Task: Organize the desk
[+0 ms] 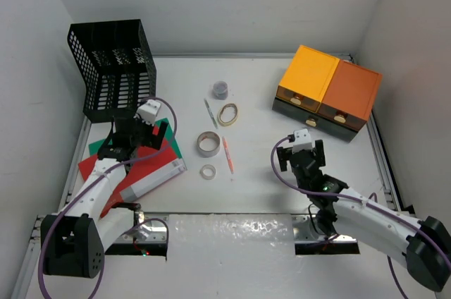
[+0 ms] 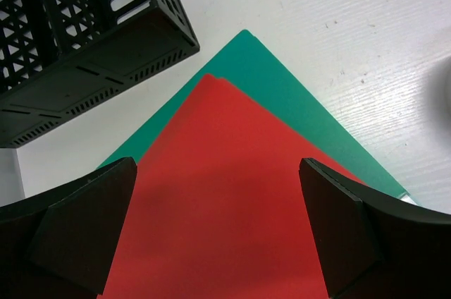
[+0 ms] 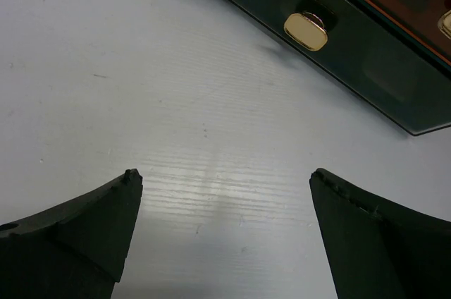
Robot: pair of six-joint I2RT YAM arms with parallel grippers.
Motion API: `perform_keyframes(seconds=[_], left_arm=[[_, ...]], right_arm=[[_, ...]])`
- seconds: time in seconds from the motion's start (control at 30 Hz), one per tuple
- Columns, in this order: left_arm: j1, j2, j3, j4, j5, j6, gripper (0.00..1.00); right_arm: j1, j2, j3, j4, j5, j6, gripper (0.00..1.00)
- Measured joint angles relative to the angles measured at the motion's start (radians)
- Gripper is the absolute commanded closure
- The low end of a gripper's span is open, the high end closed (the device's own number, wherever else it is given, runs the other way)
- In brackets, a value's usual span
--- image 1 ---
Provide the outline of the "green pen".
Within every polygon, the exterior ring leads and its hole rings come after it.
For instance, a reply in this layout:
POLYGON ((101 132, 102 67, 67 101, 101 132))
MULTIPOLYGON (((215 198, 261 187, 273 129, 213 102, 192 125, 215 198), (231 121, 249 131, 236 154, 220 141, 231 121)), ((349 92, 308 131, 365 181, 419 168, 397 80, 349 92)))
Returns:
POLYGON ((209 106, 209 103, 208 103, 208 101, 207 101, 206 98, 204 98, 204 104, 205 104, 206 110, 207 110, 207 112, 208 112, 208 114, 209 114, 209 117, 210 117, 210 119, 211 119, 211 121, 212 121, 214 127, 215 127, 216 129, 218 129, 218 124, 217 124, 217 122, 216 122, 216 119, 215 119, 215 117, 214 117, 214 114, 213 114, 213 112, 212 112, 212 110, 211 110, 211 107, 209 106))

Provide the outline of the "small clear tape roll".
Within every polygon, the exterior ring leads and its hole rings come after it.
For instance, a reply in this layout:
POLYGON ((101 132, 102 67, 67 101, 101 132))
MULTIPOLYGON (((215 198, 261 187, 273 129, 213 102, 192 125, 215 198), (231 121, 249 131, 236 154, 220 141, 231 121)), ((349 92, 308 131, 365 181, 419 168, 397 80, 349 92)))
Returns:
POLYGON ((199 170, 200 176, 205 180, 212 180, 216 177, 216 168, 211 164, 205 164, 199 170))

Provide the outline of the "wide grey tape roll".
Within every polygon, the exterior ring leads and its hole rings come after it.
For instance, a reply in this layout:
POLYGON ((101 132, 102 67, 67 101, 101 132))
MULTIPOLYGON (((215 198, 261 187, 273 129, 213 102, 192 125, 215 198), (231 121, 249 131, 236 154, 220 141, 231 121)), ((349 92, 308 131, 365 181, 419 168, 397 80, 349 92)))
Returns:
POLYGON ((202 157, 214 157, 220 151, 221 139, 217 133, 206 131, 197 138, 197 150, 202 157))

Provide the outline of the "orange pen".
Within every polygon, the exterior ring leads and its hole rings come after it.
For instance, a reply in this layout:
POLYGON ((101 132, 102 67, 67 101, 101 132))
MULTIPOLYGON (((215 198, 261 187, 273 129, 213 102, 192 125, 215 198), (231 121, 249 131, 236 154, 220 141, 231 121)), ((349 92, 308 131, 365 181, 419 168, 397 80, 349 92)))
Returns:
POLYGON ((230 172, 232 174, 234 174, 233 161, 231 159, 230 150, 229 150, 229 147, 228 147, 227 140, 226 140, 226 138, 224 136, 222 137, 222 143, 223 143, 223 148, 224 148, 224 152, 225 152, 225 156, 226 156, 226 159, 227 159, 227 162, 228 162, 228 166, 229 166, 230 172))

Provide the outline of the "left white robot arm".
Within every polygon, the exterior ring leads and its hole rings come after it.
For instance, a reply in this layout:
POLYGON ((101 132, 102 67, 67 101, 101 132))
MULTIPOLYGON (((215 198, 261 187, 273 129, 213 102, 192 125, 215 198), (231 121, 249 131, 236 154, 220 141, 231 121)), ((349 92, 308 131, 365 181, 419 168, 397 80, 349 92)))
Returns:
POLYGON ((143 119, 116 119, 97 151, 97 159, 85 184, 58 214, 44 217, 41 229, 39 275, 93 279, 104 267, 106 250, 138 222, 141 206, 109 198, 132 166, 145 161, 140 147, 154 150, 152 157, 170 147, 165 142, 168 122, 159 125, 143 119))

